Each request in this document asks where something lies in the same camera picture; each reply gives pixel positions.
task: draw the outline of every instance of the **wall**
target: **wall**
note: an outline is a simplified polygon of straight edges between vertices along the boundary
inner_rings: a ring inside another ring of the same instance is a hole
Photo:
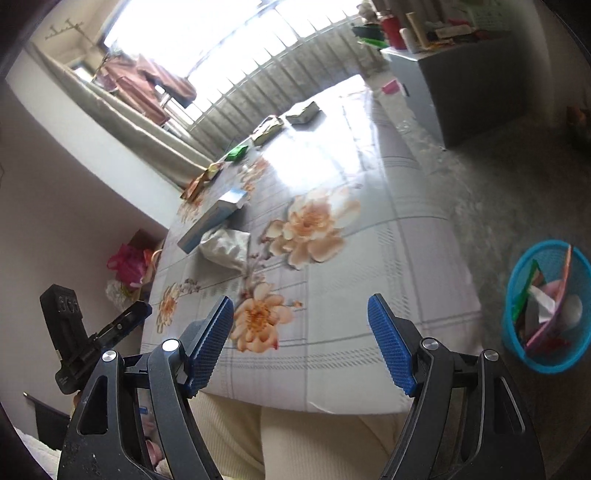
[[[558,18],[540,0],[504,0],[527,72],[530,110],[550,127],[567,105],[584,106],[591,69]]]
[[[45,39],[51,34],[50,27],[56,30],[66,27],[66,19],[72,23],[82,22],[82,31],[96,43],[103,25],[116,11],[122,0],[61,0],[43,19],[33,36],[33,41],[43,52],[62,63],[76,63],[84,60],[88,52],[95,53],[96,47],[75,30]]]
[[[39,295],[53,283],[76,290],[88,334],[117,315],[104,290],[106,259],[138,228],[166,230],[124,201],[70,155],[0,85],[0,401],[12,422],[36,434],[26,391],[69,413],[54,380],[59,361]],[[121,344],[137,353],[141,332]]]
[[[180,191],[84,113],[26,52],[7,81],[19,101],[90,173],[168,229]]]

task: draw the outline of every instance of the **blue book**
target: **blue book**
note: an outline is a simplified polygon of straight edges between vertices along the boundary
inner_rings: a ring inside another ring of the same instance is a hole
[[[191,253],[201,243],[205,232],[218,226],[236,210],[242,208],[245,202],[244,190],[232,189],[224,193],[177,242],[178,247],[186,254]]]

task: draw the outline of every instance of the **brown clothing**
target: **brown clothing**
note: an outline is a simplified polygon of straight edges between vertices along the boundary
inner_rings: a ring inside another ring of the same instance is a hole
[[[170,116],[160,106],[156,85],[185,107],[197,95],[195,87],[187,79],[170,73],[142,55],[137,60],[127,55],[109,58],[102,64],[97,77],[107,90],[117,89],[117,95],[125,103],[158,125],[166,123]]]

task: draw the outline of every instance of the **box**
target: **box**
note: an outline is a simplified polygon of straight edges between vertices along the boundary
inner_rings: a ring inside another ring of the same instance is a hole
[[[316,105],[316,102],[314,100],[309,100],[307,102],[296,103],[285,114],[285,118],[292,125],[306,124],[312,120],[318,112],[320,112],[320,108]]]
[[[201,243],[201,237],[205,232],[222,223],[236,210],[242,208],[245,202],[244,190],[232,189],[224,193],[177,242],[178,247],[186,254],[191,253]]]

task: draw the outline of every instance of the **pink object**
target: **pink object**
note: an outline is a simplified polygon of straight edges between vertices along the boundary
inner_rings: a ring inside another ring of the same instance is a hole
[[[152,462],[152,466],[158,465],[158,462],[164,459],[162,450],[160,450],[158,444],[152,442],[152,440],[146,440],[146,447],[148,449],[148,455],[150,456],[150,462]]]
[[[447,22],[454,27],[457,27],[458,25],[470,25],[468,20],[464,20],[462,18],[450,18],[447,20]]]
[[[386,95],[390,95],[391,93],[397,93],[400,91],[400,84],[398,83],[397,79],[394,79],[388,82],[386,85],[382,87],[382,91]]]
[[[390,46],[396,48],[396,50],[406,50],[406,43],[402,39],[400,28],[398,17],[391,16],[382,19],[382,30],[386,34]]]
[[[560,309],[562,308],[564,295],[566,293],[566,285],[570,274],[570,261],[572,254],[573,246],[569,245],[569,248],[566,251],[566,257],[564,259],[562,274],[558,280],[558,285],[555,285],[553,282],[548,284],[548,293],[556,291],[556,296],[554,297],[554,301],[556,302],[556,311],[554,312],[554,315],[550,321],[543,324],[538,329],[538,331],[535,332],[529,340],[527,340],[527,343],[525,344],[525,353],[528,355],[531,355],[537,349],[541,348],[542,345],[547,341],[549,334],[555,329],[558,316],[560,315]]]
[[[140,288],[147,265],[142,251],[123,244],[119,251],[107,261],[107,268],[116,270],[115,278],[121,283],[132,288]]]

